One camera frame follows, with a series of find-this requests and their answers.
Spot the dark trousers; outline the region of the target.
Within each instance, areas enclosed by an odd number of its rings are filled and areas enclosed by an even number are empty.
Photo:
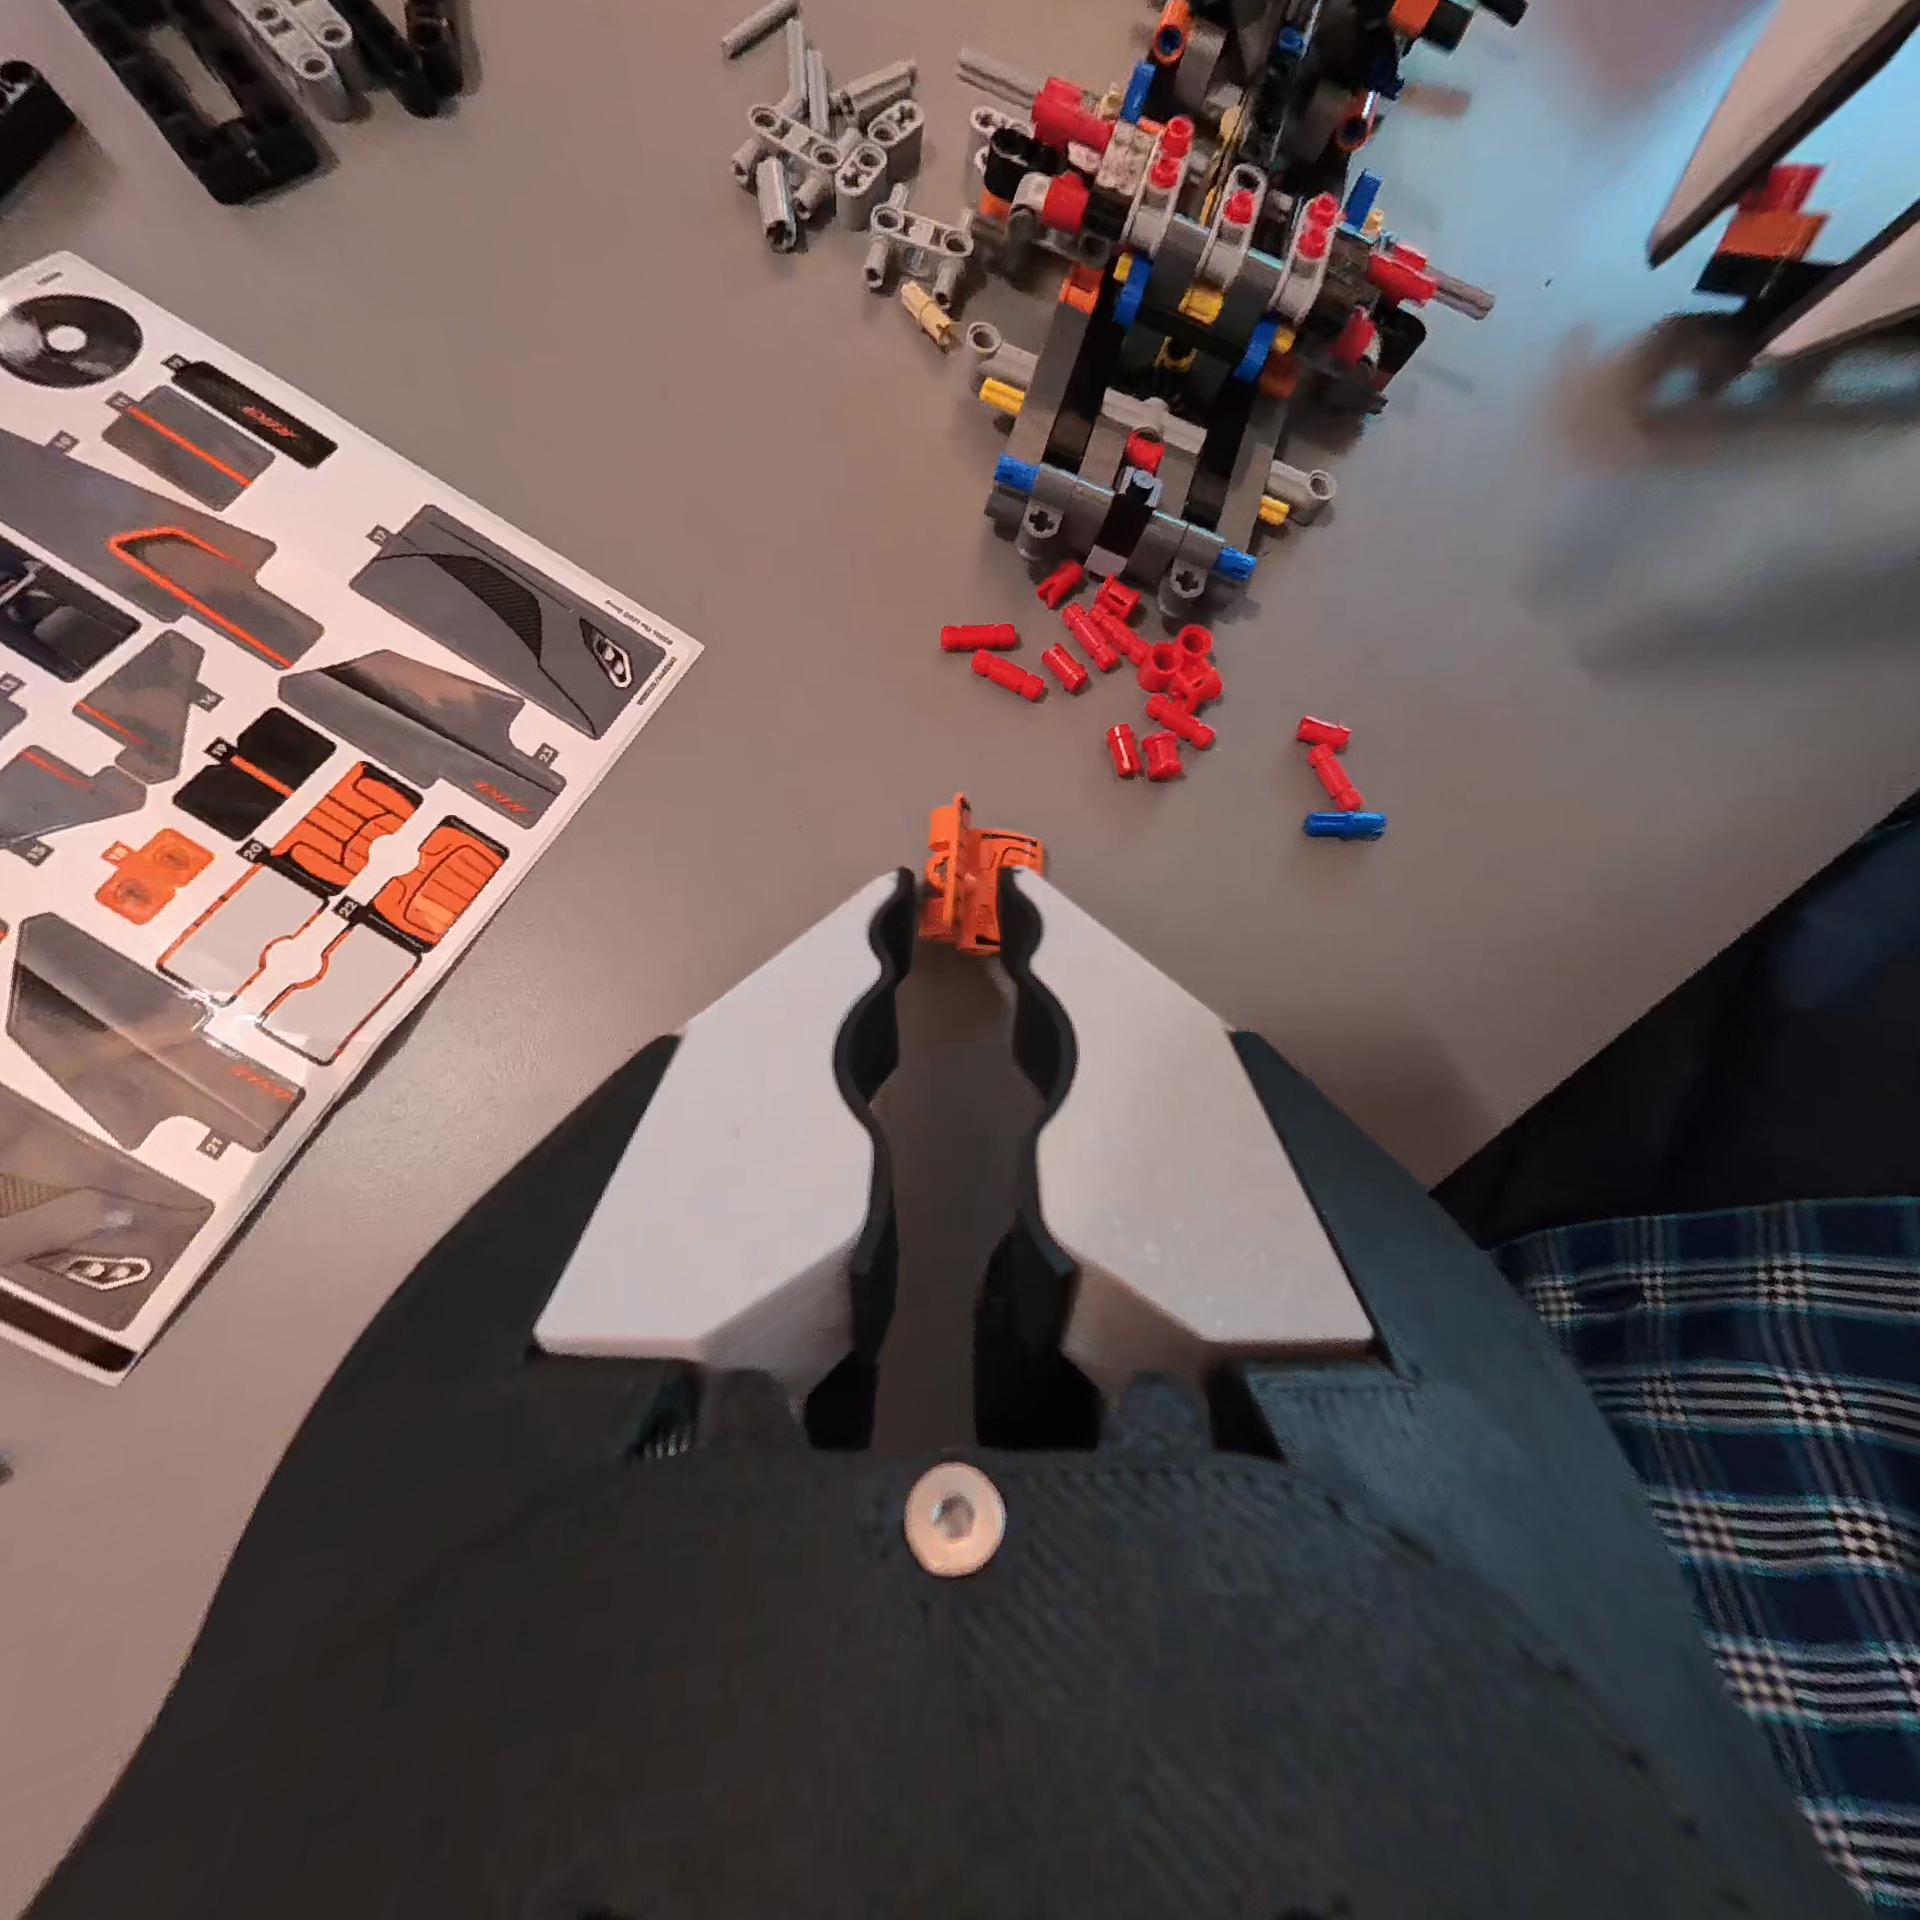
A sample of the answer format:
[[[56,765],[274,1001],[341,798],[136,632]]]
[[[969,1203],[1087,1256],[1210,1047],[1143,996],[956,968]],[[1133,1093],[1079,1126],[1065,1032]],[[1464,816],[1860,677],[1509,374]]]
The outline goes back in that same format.
[[[1917,1195],[1917,798],[1433,1189],[1477,1245]]]

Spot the black lego frame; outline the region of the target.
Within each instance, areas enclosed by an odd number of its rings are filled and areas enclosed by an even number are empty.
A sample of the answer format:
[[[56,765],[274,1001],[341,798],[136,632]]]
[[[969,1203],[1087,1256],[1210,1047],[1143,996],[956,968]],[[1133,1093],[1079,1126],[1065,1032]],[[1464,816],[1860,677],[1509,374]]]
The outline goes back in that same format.
[[[225,208],[252,206],[328,172],[330,157],[297,107],[281,61],[258,46],[232,4],[60,1],[168,149]],[[161,46],[172,32],[219,87],[208,110]]]

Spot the lego car chassis model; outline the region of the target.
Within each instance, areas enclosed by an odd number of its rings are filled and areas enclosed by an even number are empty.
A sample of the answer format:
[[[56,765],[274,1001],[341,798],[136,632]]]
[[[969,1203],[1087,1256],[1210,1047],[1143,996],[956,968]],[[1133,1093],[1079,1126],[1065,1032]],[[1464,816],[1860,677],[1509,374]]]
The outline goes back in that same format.
[[[964,53],[973,240],[1017,280],[1063,267],[1042,345],[969,328],[1007,421],[987,517],[1063,611],[1151,591],[1176,627],[1242,591],[1258,541],[1319,519],[1329,470],[1283,456],[1299,399],[1377,415],[1433,305],[1495,296],[1394,235],[1363,167],[1409,59],[1527,4],[1159,4],[1105,92]]]

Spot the lego sticker sheet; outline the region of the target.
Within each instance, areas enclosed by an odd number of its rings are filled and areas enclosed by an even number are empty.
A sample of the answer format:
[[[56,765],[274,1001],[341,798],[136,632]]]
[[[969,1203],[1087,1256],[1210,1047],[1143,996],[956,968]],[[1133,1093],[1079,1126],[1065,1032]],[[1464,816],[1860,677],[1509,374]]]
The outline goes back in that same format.
[[[701,646],[79,255],[3,334],[3,1333],[113,1383]]]

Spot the blue plaid shirt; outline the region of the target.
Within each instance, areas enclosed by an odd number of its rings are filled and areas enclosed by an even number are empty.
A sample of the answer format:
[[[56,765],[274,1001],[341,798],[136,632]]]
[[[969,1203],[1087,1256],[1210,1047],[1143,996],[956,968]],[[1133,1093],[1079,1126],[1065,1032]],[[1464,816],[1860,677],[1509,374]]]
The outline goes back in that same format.
[[[1818,1847],[1916,1916],[1916,1197],[1618,1216],[1495,1262],[1611,1427]]]

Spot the orange lego seat piece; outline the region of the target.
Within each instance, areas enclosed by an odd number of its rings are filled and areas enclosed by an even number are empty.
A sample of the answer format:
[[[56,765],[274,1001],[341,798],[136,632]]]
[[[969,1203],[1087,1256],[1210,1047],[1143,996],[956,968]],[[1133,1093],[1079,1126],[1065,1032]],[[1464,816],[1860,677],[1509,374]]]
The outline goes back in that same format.
[[[977,828],[964,792],[935,807],[920,888],[920,940],[959,952],[996,955],[1003,870],[1045,873],[1045,844],[1027,832]]]

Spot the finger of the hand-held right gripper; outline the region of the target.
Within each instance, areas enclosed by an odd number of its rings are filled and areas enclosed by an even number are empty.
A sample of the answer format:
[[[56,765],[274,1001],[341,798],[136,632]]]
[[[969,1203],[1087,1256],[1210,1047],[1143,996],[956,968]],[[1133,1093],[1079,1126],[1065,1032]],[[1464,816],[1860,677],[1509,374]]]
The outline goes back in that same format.
[[[1917,318],[1917,203],[1852,255],[1843,269],[1755,350],[1757,366],[1858,342]]]
[[[1741,199],[1893,59],[1916,1],[1780,1],[1741,59],[1647,241],[1650,267]]]

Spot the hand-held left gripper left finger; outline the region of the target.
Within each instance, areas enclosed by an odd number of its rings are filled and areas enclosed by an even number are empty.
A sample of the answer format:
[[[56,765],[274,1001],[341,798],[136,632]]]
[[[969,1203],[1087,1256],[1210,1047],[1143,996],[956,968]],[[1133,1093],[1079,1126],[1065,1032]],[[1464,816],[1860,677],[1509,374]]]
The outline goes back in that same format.
[[[874,1443],[899,1225],[874,1102],[920,885],[885,870],[688,1020],[536,1320],[541,1353],[765,1375],[817,1448]]]

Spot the black lego beam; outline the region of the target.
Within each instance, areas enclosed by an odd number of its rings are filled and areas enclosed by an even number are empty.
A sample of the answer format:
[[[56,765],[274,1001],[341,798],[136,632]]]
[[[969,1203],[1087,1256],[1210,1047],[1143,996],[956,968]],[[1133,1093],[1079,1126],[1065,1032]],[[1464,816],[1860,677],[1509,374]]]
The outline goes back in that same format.
[[[360,64],[415,118],[453,111],[468,80],[466,1],[336,1]]]

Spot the pile of grey lego connectors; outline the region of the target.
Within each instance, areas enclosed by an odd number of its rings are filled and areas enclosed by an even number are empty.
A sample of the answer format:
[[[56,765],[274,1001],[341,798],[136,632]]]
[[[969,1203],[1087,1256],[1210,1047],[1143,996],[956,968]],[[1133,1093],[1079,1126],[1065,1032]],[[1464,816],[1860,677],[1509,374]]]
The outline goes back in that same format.
[[[802,251],[818,228],[865,240],[863,280],[899,296],[925,283],[956,319],[980,275],[977,227],[1003,213],[969,206],[944,222],[915,206],[925,151],[921,68],[903,56],[836,80],[797,1],[760,4],[723,35],[723,59],[781,46],[785,93],[747,111],[747,137],[731,155],[736,185],[757,206],[763,245]]]

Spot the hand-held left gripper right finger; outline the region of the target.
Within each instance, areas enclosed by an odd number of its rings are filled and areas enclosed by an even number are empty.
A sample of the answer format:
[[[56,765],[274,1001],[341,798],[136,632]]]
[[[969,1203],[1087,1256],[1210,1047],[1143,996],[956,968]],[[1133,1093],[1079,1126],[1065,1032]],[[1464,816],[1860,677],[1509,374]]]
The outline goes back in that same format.
[[[1091,1448],[1141,1379],[1236,1424],[1233,1368],[1364,1359],[1377,1324],[1223,1014],[1031,870],[999,877],[1040,1102],[977,1295],[977,1440]]]

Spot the black lego block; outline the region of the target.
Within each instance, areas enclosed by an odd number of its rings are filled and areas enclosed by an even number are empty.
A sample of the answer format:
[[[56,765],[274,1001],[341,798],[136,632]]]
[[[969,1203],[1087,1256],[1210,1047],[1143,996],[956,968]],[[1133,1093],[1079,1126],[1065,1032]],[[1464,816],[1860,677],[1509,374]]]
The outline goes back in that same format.
[[[80,120],[60,92],[26,59],[3,61],[0,195],[20,185],[79,131]]]

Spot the red orange black lego piece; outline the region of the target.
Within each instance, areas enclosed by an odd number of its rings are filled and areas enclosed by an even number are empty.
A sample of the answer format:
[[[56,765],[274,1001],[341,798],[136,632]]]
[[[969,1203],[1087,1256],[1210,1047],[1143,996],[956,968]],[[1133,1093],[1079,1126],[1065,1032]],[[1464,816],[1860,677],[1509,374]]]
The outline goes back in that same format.
[[[1824,167],[1779,161],[1741,195],[1696,278],[1704,296],[1780,308],[1807,299],[1836,267],[1811,255],[1829,214],[1811,211]]]

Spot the pile of red lego pins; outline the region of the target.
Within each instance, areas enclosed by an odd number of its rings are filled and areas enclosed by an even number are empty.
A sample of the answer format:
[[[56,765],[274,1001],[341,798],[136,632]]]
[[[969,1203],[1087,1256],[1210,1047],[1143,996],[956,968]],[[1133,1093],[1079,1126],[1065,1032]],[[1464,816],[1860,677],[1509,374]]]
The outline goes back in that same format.
[[[1141,713],[1105,727],[1111,774],[1151,783],[1181,779],[1185,756],[1217,745],[1210,709],[1223,699],[1226,679],[1212,628],[1191,622],[1169,638],[1151,638],[1141,590],[1098,579],[1079,559],[1042,573],[1036,597],[1048,615],[1037,651],[1024,648],[1017,624],[999,620],[941,624],[941,653],[1031,705],[1049,694],[1079,699],[1100,680],[1130,680]]]

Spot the grey lego beam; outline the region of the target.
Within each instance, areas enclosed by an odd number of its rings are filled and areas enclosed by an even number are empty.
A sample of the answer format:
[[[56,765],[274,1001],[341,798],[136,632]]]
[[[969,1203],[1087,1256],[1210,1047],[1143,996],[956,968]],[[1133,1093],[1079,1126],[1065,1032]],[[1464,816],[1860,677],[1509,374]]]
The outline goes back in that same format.
[[[335,126],[369,116],[369,71],[332,1],[228,1],[293,100]]]

